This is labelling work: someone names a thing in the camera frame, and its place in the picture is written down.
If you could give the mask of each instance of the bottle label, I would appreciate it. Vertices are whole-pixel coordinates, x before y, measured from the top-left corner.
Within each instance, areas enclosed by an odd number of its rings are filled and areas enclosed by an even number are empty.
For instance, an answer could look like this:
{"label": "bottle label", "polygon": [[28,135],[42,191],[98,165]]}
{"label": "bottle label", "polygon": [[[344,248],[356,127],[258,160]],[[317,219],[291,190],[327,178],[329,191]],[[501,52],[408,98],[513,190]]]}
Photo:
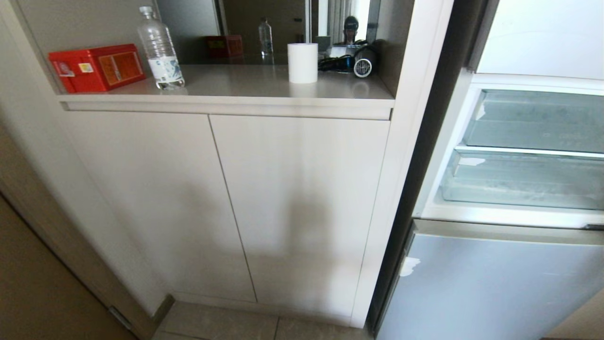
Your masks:
{"label": "bottle label", "polygon": [[158,83],[172,83],[182,80],[181,67],[176,57],[149,59],[151,72]]}

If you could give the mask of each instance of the tiled floor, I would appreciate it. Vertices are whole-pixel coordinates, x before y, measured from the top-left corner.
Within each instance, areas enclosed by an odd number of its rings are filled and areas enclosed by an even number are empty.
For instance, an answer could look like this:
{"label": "tiled floor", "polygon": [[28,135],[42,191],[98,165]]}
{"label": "tiled floor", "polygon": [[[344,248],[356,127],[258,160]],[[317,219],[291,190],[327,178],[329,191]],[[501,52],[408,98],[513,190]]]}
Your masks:
{"label": "tiled floor", "polygon": [[366,330],[177,302],[153,340],[373,340]]}

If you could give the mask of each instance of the red box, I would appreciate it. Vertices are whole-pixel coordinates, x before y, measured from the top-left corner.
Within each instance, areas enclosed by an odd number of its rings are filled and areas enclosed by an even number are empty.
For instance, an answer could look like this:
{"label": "red box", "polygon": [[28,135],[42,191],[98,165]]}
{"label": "red box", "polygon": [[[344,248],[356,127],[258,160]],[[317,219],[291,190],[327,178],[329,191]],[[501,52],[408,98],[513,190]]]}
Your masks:
{"label": "red box", "polygon": [[210,58],[228,58],[243,54],[241,36],[207,36],[205,43],[208,45]]}
{"label": "red box", "polygon": [[109,91],[146,78],[134,44],[48,53],[69,93]]}

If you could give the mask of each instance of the glass shelf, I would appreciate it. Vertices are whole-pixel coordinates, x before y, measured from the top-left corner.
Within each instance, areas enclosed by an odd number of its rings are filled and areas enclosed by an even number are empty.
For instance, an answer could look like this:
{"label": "glass shelf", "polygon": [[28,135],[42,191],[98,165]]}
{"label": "glass shelf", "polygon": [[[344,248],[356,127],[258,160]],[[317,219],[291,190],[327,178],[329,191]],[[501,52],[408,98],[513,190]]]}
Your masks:
{"label": "glass shelf", "polygon": [[483,90],[468,146],[604,152],[604,97]]}
{"label": "glass shelf", "polygon": [[454,151],[441,192],[447,201],[604,210],[604,160]]}

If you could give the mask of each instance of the bottle cap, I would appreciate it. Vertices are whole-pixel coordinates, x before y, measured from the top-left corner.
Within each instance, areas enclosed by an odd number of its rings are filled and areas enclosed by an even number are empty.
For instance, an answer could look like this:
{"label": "bottle cap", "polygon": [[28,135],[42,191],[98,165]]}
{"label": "bottle cap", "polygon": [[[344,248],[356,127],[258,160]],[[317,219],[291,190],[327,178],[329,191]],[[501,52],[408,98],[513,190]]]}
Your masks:
{"label": "bottle cap", "polygon": [[141,6],[139,9],[142,14],[153,14],[153,7],[151,6]]}

